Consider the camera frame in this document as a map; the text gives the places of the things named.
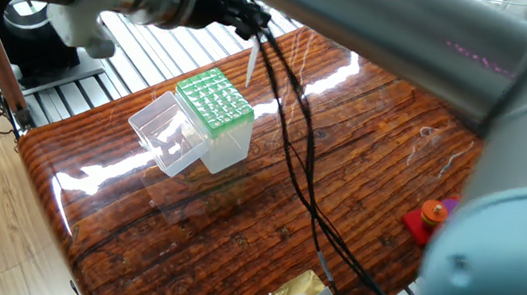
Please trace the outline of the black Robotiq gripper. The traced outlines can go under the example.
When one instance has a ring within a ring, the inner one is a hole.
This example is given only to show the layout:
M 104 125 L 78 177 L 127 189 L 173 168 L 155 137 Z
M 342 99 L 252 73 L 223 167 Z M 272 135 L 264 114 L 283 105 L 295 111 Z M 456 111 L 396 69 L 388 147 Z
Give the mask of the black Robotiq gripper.
M 271 16 L 252 0 L 194 0 L 184 27 L 202 29 L 211 23 L 234 26 L 237 36 L 247 41 L 269 25 Z

